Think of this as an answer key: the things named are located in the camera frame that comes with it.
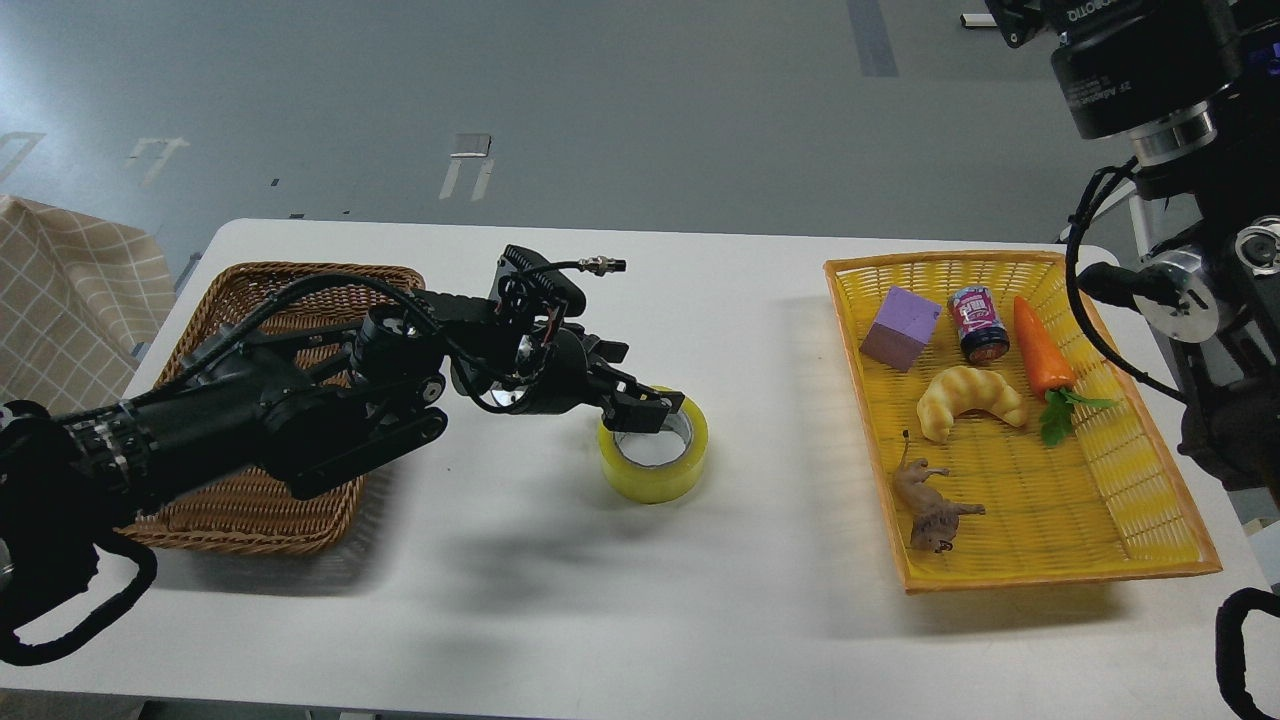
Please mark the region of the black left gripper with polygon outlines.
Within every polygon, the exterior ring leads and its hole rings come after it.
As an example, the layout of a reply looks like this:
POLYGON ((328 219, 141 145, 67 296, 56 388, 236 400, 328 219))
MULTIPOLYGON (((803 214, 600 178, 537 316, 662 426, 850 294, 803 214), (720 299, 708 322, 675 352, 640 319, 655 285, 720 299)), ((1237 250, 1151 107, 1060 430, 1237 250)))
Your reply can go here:
POLYGON ((562 325, 543 355, 541 373, 518 389, 509 410, 556 415, 590 405, 602 410, 607 430, 657 434, 682 409, 686 395, 628 380, 614 366, 628 351, 628 343, 603 340, 584 325, 562 325))

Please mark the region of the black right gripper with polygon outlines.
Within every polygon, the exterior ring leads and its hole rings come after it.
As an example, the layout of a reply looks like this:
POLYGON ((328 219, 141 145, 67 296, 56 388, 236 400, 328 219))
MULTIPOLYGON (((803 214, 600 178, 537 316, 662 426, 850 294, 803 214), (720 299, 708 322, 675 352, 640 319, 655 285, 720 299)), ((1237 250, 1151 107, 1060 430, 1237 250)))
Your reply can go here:
POLYGON ((986 6, 1011 49, 1033 40, 1046 20, 1059 36, 1051 67, 1083 138, 1193 108, 1242 73, 1226 1, 987 0, 986 6))

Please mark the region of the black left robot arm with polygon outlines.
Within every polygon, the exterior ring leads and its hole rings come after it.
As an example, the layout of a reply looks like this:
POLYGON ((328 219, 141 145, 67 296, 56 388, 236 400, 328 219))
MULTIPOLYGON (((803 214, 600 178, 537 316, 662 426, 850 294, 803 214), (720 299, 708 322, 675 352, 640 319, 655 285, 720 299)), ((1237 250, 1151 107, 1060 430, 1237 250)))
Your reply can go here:
POLYGON ((484 297, 325 272, 268 293, 184 356, 175 378, 114 405, 54 415, 3 405, 3 661, 50 664, 128 612, 154 583, 140 515, 257 466, 314 498, 439 438, 447 386, 486 413, 599 407, 607 433, 692 423, 678 391, 620 370, 626 343, 588 333, 568 269, 511 245, 484 297))

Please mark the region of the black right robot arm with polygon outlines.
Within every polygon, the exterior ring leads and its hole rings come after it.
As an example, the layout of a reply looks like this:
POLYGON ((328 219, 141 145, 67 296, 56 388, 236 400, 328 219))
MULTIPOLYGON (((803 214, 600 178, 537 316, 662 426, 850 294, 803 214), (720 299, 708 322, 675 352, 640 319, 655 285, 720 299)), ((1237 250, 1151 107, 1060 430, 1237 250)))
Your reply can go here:
POLYGON ((1074 319, 1133 380, 1180 402, 1178 450, 1226 489, 1277 493, 1277 4, 991 1, 1010 47, 1053 36, 1083 138, 1125 137, 1068 219, 1074 319), (1078 268, 1106 199, 1188 195, 1199 220, 1137 269, 1078 268))

